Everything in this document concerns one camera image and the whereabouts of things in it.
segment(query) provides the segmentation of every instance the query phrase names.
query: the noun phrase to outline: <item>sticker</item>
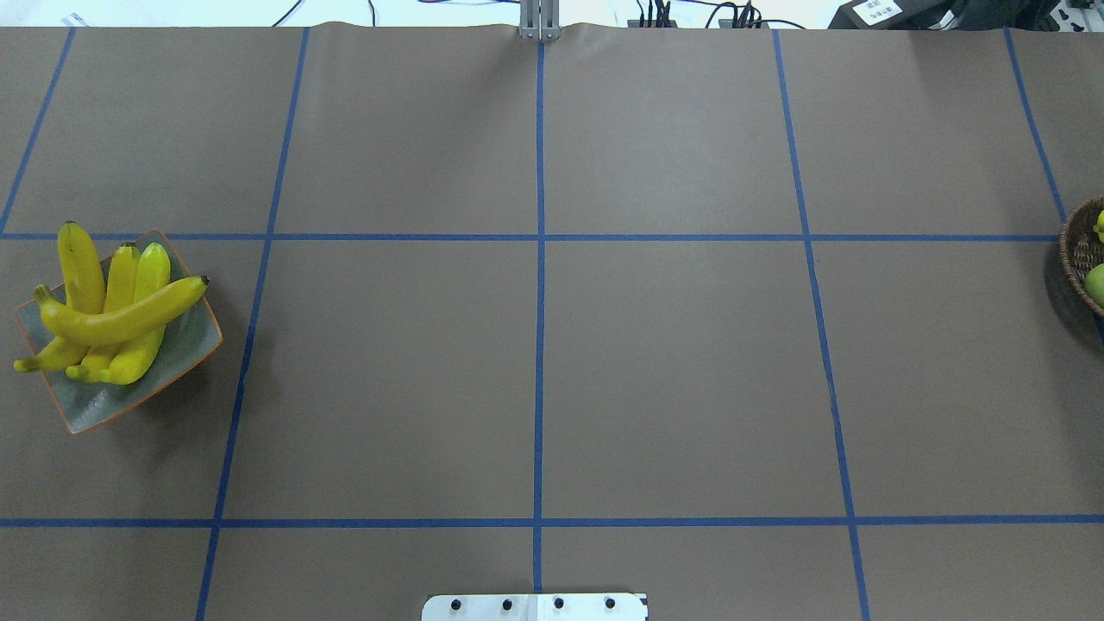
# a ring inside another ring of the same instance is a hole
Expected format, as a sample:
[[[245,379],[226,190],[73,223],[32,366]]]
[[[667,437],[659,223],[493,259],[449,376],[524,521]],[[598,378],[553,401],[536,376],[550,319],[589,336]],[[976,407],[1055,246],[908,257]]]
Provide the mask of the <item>sticker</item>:
[[[874,25],[903,12],[893,0],[867,0],[851,7],[851,9],[862,21],[867,22],[867,25]]]

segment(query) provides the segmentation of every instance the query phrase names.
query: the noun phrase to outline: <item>grid line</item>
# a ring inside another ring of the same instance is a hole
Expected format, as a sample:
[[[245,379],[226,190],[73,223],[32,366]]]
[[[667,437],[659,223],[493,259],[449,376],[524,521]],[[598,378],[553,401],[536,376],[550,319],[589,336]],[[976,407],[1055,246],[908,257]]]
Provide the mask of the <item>grid line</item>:
[[[261,252],[261,266],[257,270],[257,284],[253,293],[253,308],[250,312],[250,325],[245,331],[245,347],[242,352],[242,369],[237,376],[237,392],[234,396],[234,410],[230,419],[230,432],[226,435],[226,451],[223,455],[222,474],[219,480],[219,494],[215,497],[214,523],[211,525],[211,537],[208,541],[206,560],[203,564],[203,578],[200,582],[199,602],[195,606],[195,621],[202,621],[206,614],[208,594],[211,591],[211,577],[214,572],[214,559],[219,551],[222,515],[226,503],[226,488],[230,485],[230,469],[234,462],[234,446],[237,441],[237,428],[242,418],[242,403],[245,399],[245,381],[250,373],[250,361],[253,356],[253,344],[257,333],[257,317],[261,314],[261,302],[265,292],[265,276],[268,272],[268,257],[272,253],[273,232],[276,229],[276,217],[279,211],[280,190],[284,187],[284,171],[287,168],[287,152],[291,145],[291,130],[295,127],[295,108],[299,101],[299,85],[302,82],[302,65],[307,59],[307,43],[310,40],[310,29],[302,29],[299,41],[299,57],[295,69],[295,82],[291,85],[291,97],[287,108],[287,123],[284,127],[284,143],[280,146],[279,164],[276,167],[276,182],[273,187],[273,200],[268,210],[268,223],[265,233],[265,245]]]
[[[537,44],[537,360],[533,396],[533,592],[544,589],[544,43]]]
[[[100,241],[129,241],[145,233],[91,233]],[[1058,235],[944,233],[172,233],[181,241],[423,241],[423,242],[1015,242],[1055,243]],[[53,241],[57,233],[2,233],[0,240]]]
[[[843,509],[847,512],[847,531],[851,543],[851,564],[854,569],[856,594],[859,599],[859,613],[862,621],[870,621],[870,603],[867,598],[867,578],[862,568],[862,547],[859,543],[859,528],[854,523],[854,502],[851,497],[851,476],[847,467],[847,448],[843,444],[843,424],[839,415],[839,401],[836,398],[836,378],[831,366],[831,351],[828,348],[828,330],[825,326],[824,306],[820,302],[820,283],[817,280],[816,256],[813,251],[813,236],[809,231],[809,217],[805,208],[805,187],[802,183],[802,166],[797,154],[797,138],[794,135],[794,116],[789,107],[789,92],[786,88],[786,65],[783,61],[782,40],[778,31],[772,31],[774,40],[774,59],[778,65],[778,88],[782,93],[782,113],[786,122],[786,140],[789,146],[789,162],[794,173],[794,191],[797,198],[797,211],[802,220],[802,235],[805,238],[805,262],[809,271],[809,287],[813,294],[813,310],[817,319],[817,336],[820,340],[820,359],[825,369],[825,380],[828,385],[828,397],[831,409],[832,432],[836,438],[836,461],[839,466],[839,482],[843,494]]]
[[[23,175],[26,172],[26,165],[31,161],[31,152],[34,151],[34,143],[39,139],[39,131],[46,119],[46,110],[50,109],[50,102],[54,98],[54,90],[57,88],[57,81],[62,77],[62,70],[65,69],[65,60],[68,59],[70,50],[73,48],[73,38],[76,36],[76,28],[70,28],[65,35],[65,44],[62,45],[62,53],[57,56],[57,65],[54,66],[54,74],[50,77],[50,86],[42,97],[42,106],[39,107],[39,116],[34,118],[34,126],[31,135],[26,138],[26,148],[23,149],[23,157],[19,160],[19,168],[11,182],[11,190],[8,192],[8,200],[4,201],[3,211],[0,212],[0,233],[8,227],[8,217],[11,215],[11,208],[15,204],[15,197],[19,194],[19,187],[23,183]]]
[[[1047,176],[1047,185],[1050,187],[1050,196],[1054,198],[1054,209],[1058,217],[1065,221],[1065,207],[1062,204],[1062,194],[1058,191],[1058,183],[1054,181],[1054,171],[1050,167],[1050,159],[1047,157],[1047,149],[1042,145],[1042,137],[1034,123],[1034,114],[1031,112],[1031,102],[1028,101],[1028,91],[1023,85],[1023,74],[1020,73],[1020,60],[1016,55],[1016,45],[1012,43],[1012,31],[1005,27],[1005,45],[1008,48],[1008,60],[1012,64],[1012,75],[1016,76],[1016,88],[1020,92],[1020,104],[1023,106],[1023,116],[1027,117],[1028,128],[1031,129],[1031,139],[1034,140],[1036,150],[1039,152],[1039,160],[1042,164],[1042,171]]]
[[[528,517],[461,518],[224,518],[225,529],[422,529],[532,528]],[[732,516],[732,517],[544,517],[544,528],[763,528],[802,526],[977,526],[1023,524],[1104,524],[1104,514],[977,514]],[[211,528],[213,518],[6,517],[0,528]]]

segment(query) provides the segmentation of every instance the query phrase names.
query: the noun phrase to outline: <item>wicker basket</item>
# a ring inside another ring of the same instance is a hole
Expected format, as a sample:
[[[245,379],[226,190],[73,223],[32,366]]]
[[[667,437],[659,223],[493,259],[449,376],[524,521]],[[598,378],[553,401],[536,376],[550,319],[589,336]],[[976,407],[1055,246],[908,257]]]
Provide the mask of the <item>wicker basket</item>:
[[[1078,292],[1093,313],[1104,317],[1104,308],[1089,297],[1084,287],[1085,274],[1104,263],[1104,242],[1093,232],[1093,224],[1096,224],[1101,211],[1104,211],[1104,197],[1089,199],[1074,209],[1062,225],[1062,234],[1058,238],[1058,253],[1073,291]]]

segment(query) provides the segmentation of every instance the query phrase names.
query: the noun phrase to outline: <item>green plate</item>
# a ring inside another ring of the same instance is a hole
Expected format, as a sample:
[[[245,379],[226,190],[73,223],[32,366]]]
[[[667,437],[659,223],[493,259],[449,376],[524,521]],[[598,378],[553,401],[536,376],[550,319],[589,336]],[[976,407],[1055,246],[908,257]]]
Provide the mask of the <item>green plate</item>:
[[[139,250],[145,250],[153,242],[163,245],[169,253],[173,281],[192,275],[177,253],[177,249],[172,248],[161,231],[155,229],[135,240]],[[110,255],[102,261],[105,277],[109,262]],[[57,299],[64,301],[64,293],[62,285],[54,287]],[[15,308],[15,320],[23,329],[31,354],[39,352],[53,338],[42,325],[39,307],[33,301]],[[70,433],[81,433],[132,410],[193,369],[220,345],[222,345],[222,329],[204,297],[183,315],[169,322],[164,329],[164,340],[153,365],[141,379],[129,386],[73,381],[61,371],[43,372],[42,378],[54,403],[57,404],[57,410],[65,419]]]

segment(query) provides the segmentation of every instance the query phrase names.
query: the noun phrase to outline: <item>banana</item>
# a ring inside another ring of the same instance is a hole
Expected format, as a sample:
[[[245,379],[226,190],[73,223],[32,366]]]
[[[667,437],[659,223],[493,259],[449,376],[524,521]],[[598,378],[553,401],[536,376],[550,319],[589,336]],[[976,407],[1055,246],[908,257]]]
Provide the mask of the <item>banana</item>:
[[[65,304],[82,313],[103,313],[104,269],[92,238],[72,220],[57,232],[57,261],[65,282]]]
[[[42,348],[36,356],[20,358],[13,365],[21,373],[31,371],[63,371],[65,367],[81,361],[88,351],[87,345],[77,345],[72,340],[56,337]]]
[[[112,256],[112,267],[107,273],[107,295],[104,296],[104,312],[117,310],[135,301],[135,274],[141,252],[132,243],[120,245]],[[97,345],[88,350],[79,365],[65,369],[73,380],[99,381],[99,371],[112,364],[121,344]]]
[[[99,313],[104,308],[104,271],[92,238],[72,220],[57,232],[57,261],[65,283],[65,304],[82,313]],[[30,358],[15,360],[15,370],[61,371],[75,365],[87,354],[88,347],[55,337],[42,351]]]
[[[138,262],[138,273],[135,277],[134,301],[139,302],[157,293],[169,284],[169,254],[161,244],[149,244],[141,253]],[[99,381],[126,386],[138,381],[146,375],[164,338],[164,326],[128,340],[118,349],[110,366],[99,371]]]
[[[176,319],[203,297],[208,282],[206,276],[180,278],[134,304],[100,315],[64,306],[46,285],[34,287],[34,301],[43,325],[55,335],[89,346],[108,345],[138,338]]]

